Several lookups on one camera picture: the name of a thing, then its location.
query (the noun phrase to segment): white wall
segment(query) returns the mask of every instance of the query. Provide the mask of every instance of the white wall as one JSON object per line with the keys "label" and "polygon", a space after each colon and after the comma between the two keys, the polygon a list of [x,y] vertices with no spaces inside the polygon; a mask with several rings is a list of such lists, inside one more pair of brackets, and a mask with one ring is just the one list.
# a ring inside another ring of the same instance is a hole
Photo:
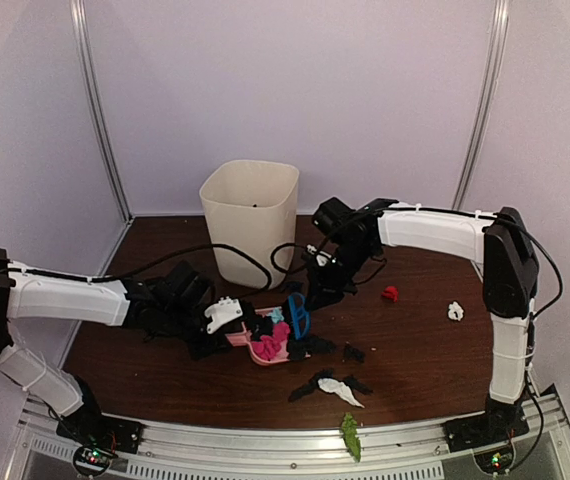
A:
{"label": "white wall", "polygon": [[[518,207],[566,293],[538,323],[536,370],[570,417],[570,0],[513,2],[505,61],[465,207]],[[546,269],[541,301],[555,292]]]}
{"label": "white wall", "polygon": [[[121,224],[90,123],[65,0],[0,1],[0,246],[33,265],[93,274]],[[70,322],[21,322],[60,359]],[[0,469],[23,395],[0,376]]]}
{"label": "white wall", "polygon": [[302,211],[451,203],[494,2],[86,3],[134,213],[200,212],[200,185],[235,158],[299,167]]}

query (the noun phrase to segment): wooden table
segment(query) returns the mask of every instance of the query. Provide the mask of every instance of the wooden table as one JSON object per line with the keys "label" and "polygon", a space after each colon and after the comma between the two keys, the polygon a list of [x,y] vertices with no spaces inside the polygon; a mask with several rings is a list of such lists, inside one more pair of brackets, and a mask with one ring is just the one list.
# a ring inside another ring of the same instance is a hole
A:
{"label": "wooden table", "polygon": [[[297,242],[319,239],[310,218],[300,217]],[[208,241],[201,217],[139,218],[110,273]],[[459,258],[410,248],[386,249],[386,256],[385,270],[358,295],[313,313],[312,332],[334,341],[339,347],[334,354],[260,367],[236,348],[194,362],[178,339],[144,343],[143,332],[85,323],[65,368],[90,384],[106,413],[193,425],[328,428],[338,426],[347,411],[365,425],[377,425],[482,410],[491,378],[492,329],[474,269]],[[218,277],[210,251],[188,260],[217,279],[219,295],[247,291]],[[149,276],[167,273],[174,263]],[[375,266],[363,268],[362,278]],[[398,303],[381,298],[389,285],[399,289]],[[281,304],[285,294],[252,298],[260,308]],[[454,300],[465,309],[460,323],[447,318]],[[366,352],[364,364],[342,361],[345,342]],[[356,394],[364,410],[320,391],[287,402],[294,388],[327,367],[335,369],[336,378],[353,374],[374,390],[370,396]]]}

